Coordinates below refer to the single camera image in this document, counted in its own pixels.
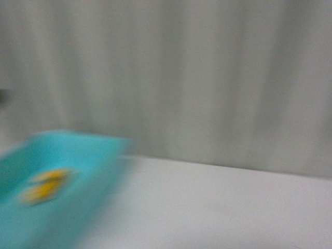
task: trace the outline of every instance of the white surface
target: white surface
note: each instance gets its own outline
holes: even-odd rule
[[[332,181],[137,158],[77,249],[331,248]]]

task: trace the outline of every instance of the yellow sticker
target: yellow sticker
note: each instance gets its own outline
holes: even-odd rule
[[[61,168],[34,176],[30,180],[30,182],[34,183],[34,186],[23,193],[22,200],[26,204],[33,205],[55,198],[56,193],[68,180],[70,175],[70,169]]]

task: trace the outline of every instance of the blue box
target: blue box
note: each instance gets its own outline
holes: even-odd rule
[[[50,131],[38,133],[0,158],[0,249],[71,248],[93,211],[127,167],[130,140]],[[31,176],[57,168],[77,171],[57,197],[25,205]]]

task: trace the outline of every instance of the curtain fold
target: curtain fold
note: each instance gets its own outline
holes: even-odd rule
[[[332,176],[332,3],[0,3],[1,147],[73,129],[141,155]]]

